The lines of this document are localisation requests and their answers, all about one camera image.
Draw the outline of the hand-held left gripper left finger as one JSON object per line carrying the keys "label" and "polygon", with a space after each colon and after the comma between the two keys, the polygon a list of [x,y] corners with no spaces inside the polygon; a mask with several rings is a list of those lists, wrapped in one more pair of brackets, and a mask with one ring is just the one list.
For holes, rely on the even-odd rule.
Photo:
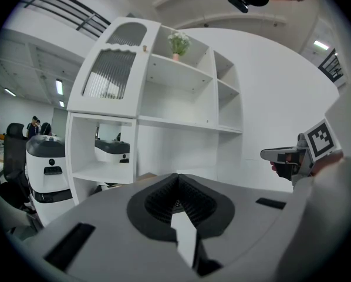
{"label": "hand-held left gripper left finger", "polygon": [[46,226],[28,251],[59,281],[190,282],[170,222],[176,174],[101,191]]}

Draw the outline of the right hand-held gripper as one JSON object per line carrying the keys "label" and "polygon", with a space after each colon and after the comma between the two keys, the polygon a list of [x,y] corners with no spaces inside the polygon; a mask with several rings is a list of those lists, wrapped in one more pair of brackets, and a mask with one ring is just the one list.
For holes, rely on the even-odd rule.
{"label": "right hand-held gripper", "polygon": [[267,161],[286,161],[292,165],[292,184],[300,179],[310,177],[313,165],[324,156],[340,150],[336,148],[336,140],[326,120],[298,135],[296,146],[264,149],[260,157]]}

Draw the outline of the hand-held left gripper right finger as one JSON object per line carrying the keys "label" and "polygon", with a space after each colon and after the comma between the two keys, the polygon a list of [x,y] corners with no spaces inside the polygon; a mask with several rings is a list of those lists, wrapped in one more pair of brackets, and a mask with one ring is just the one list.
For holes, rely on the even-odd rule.
{"label": "hand-held left gripper right finger", "polygon": [[252,189],[189,174],[178,195],[197,232],[198,266],[177,282],[291,282],[289,250],[308,199],[308,183],[292,193]]}

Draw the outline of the person's right forearm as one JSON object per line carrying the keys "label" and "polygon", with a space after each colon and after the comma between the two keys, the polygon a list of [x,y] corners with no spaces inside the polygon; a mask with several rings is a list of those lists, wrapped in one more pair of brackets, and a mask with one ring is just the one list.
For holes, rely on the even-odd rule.
{"label": "person's right forearm", "polygon": [[339,162],[343,158],[342,150],[336,150],[316,161],[313,165],[311,176],[316,176],[322,169]]}

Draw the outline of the person's right hand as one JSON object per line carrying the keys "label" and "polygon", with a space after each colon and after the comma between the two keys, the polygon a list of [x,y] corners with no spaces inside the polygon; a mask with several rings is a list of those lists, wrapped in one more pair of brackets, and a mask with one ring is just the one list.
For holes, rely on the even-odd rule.
{"label": "person's right hand", "polygon": [[291,181],[292,177],[292,165],[291,164],[282,164],[270,162],[271,168],[273,171],[277,173],[277,175],[281,178]]}

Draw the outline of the person's beige sweatshirt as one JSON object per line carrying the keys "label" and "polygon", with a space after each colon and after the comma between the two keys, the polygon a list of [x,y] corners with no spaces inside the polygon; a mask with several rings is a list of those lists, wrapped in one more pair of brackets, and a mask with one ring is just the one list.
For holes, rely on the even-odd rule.
{"label": "person's beige sweatshirt", "polygon": [[279,282],[351,282],[351,84],[326,112],[343,156],[316,174]]}

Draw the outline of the white and black robot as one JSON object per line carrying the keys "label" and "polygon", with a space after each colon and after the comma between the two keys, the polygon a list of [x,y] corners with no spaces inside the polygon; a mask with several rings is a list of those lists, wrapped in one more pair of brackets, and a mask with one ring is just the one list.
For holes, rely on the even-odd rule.
{"label": "white and black robot", "polygon": [[109,163],[129,163],[130,144],[118,140],[96,139],[94,144],[96,159]]}
{"label": "white and black robot", "polygon": [[66,170],[65,141],[37,135],[26,144],[31,200],[45,227],[75,207]]}

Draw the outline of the black metal railing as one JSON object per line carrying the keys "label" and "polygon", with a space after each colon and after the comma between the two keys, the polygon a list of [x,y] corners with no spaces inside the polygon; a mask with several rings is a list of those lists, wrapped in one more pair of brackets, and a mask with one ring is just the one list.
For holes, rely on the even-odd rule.
{"label": "black metal railing", "polygon": [[333,49],[318,66],[318,69],[328,77],[332,83],[335,83],[343,76],[342,67],[337,56],[338,53],[336,49]]}
{"label": "black metal railing", "polygon": [[96,40],[110,21],[77,0],[20,0],[20,6],[40,12]]}

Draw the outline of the white shelf unit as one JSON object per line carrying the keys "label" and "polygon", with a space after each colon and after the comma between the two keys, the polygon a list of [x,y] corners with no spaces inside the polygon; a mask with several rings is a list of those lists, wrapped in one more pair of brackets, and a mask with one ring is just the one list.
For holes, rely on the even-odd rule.
{"label": "white shelf unit", "polygon": [[[236,67],[195,38],[173,60],[174,31],[117,18],[85,58],[67,104],[66,165],[75,203],[98,187],[150,174],[235,182],[243,140]],[[98,161],[96,139],[129,143],[129,163]]]}

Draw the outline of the black office chair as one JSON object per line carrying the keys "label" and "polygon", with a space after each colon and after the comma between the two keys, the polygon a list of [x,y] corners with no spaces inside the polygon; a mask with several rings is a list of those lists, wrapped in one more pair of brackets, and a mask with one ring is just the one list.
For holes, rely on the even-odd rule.
{"label": "black office chair", "polygon": [[3,174],[6,180],[0,184],[0,196],[11,206],[24,210],[30,202],[29,183],[25,175],[26,143],[23,124],[8,125],[4,138]]}

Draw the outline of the potted white flower plant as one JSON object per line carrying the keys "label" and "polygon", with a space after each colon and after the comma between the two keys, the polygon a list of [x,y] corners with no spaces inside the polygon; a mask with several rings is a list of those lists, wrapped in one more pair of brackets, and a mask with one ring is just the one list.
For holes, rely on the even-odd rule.
{"label": "potted white flower plant", "polygon": [[191,45],[190,38],[180,31],[172,32],[168,36],[168,42],[175,61],[179,61],[180,57],[185,55]]}

